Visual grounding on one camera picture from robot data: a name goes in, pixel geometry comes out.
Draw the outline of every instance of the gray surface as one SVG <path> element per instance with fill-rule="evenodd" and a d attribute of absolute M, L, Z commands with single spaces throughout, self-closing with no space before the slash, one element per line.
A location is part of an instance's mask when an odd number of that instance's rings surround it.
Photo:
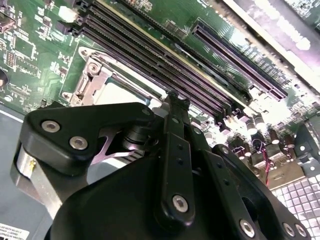
<path fill-rule="evenodd" d="M 0 223 L 29 231 L 27 240 L 43 240 L 52 220 L 46 208 L 20 192 L 10 178 L 10 168 L 16 151 L 23 116 L 0 105 Z M 96 164 L 88 171 L 88 183 L 93 183 L 117 170 L 107 163 Z"/>

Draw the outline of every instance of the white label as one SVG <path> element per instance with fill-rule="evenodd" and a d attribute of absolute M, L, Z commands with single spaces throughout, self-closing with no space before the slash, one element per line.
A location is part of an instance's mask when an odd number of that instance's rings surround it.
<path fill-rule="evenodd" d="M 0 240 L 27 240 L 28 231 L 0 223 Z"/>

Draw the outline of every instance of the ventilation grid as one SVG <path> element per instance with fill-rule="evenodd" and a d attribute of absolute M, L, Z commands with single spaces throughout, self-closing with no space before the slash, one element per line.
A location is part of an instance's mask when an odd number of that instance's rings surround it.
<path fill-rule="evenodd" d="M 320 240 L 320 174 L 278 188 L 272 193 Z"/>

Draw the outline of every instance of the screw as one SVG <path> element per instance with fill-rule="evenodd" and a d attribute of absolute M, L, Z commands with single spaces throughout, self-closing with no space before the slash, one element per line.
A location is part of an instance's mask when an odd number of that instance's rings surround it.
<path fill-rule="evenodd" d="M 148 115 L 148 116 L 151 114 L 147 109 L 143 109 L 142 112 L 143 112 L 145 115 Z"/>
<path fill-rule="evenodd" d="M 300 235 L 301 235 L 302 237 L 305 237 L 305 238 L 307 237 L 307 233 L 306 233 L 306 231 L 302 228 L 302 226 L 296 224 L 295 227 L 296 227 L 296 229 L 298 230 L 298 232 L 300 233 Z"/>
<path fill-rule="evenodd" d="M 228 149 L 226 149 L 225 147 L 222 147 L 222 152 L 224 152 L 225 154 L 229 154 Z"/>
<path fill-rule="evenodd" d="M 172 202 L 174 207 L 180 212 L 185 213 L 188 211 L 188 203 L 187 200 L 180 195 L 174 195 L 172 198 Z"/>
<path fill-rule="evenodd" d="M 87 51 L 87 50 L 82 50 L 82 51 L 81 51 L 81 54 L 82 54 L 83 56 L 87 56 L 87 55 L 88 55 L 88 51 Z"/>
<path fill-rule="evenodd" d="M 287 234 L 289 234 L 291 237 L 295 236 L 294 230 L 287 223 L 284 222 L 283 227 L 284 227 L 284 230 L 286 231 Z"/>
<path fill-rule="evenodd" d="M 172 118 L 172 121 L 174 121 L 176 124 L 178 124 L 179 123 L 179 120 L 178 119 L 176 119 L 176 118 Z"/>
<path fill-rule="evenodd" d="M 88 142 L 81 136 L 74 136 L 69 141 L 70 146 L 76 150 L 85 150 L 88 147 Z"/>
<path fill-rule="evenodd" d="M 91 74 L 97 74 L 99 72 L 99 67 L 97 64 L 95 63 L 90 63 L 88 65 L 88 72 L 91 73 Z"/>
<path fill-rule="evenodd" d="M 247 235 L 249 238 L 253 238 L 255 236 L 255 230 L 249 222 L 247 222 L 244 219 L 241 219 L 239 224 L 245 235 Z"/>
<path fill-rule="evenodd" d="M 201 131 L 200 131 L 199 128 L 196 128 L 196 127 L 195 127 L 193 130 L 194 130 L 194 132 L 195 132 L 196 134 L 201 134 Z"/>
<path fill-rule="evenodd" d="M 44 121 L 41 124 L 41 127 L 48 133 L 56 133 L 60 130 L 60 125 L 57 122 L 51 120 Z"/>

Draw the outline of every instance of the motherboard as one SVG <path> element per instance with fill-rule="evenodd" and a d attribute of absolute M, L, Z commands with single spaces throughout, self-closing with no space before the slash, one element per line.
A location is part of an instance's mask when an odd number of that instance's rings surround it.
<path fill-rule="evenodd" d="M 287 3 L 319 28 L 319 0 Z M 320 110 L 319 93 L 215 0 L 0 0 L 0 58 L 0 103 L 24 115 L 53 102 L 158 108 L 174 90 L 210 145 L 254 150 L 257 131 L 268 144 Z"/>

